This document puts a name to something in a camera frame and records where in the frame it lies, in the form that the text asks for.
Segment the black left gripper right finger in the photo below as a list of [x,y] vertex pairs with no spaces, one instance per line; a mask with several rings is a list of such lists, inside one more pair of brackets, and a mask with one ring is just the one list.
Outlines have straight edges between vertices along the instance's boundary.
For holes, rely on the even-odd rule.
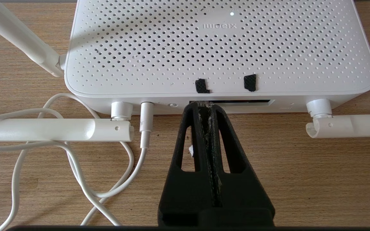
[[210,105],[209,161],[214,227],[273,227],[275,208],[245,155],[225,111]]

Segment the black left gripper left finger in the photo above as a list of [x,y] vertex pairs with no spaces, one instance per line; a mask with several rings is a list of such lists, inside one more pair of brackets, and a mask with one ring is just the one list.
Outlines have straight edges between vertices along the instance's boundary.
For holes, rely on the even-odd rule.
[[[158,206],[160,227],[196,227],[200,211],[213,204],[211,175],[205,132],[210,112],[207,107],[189,104],[182,115],[179,133],[165,186]],[[194,172],[182,170],[187,128],[191,128]]]

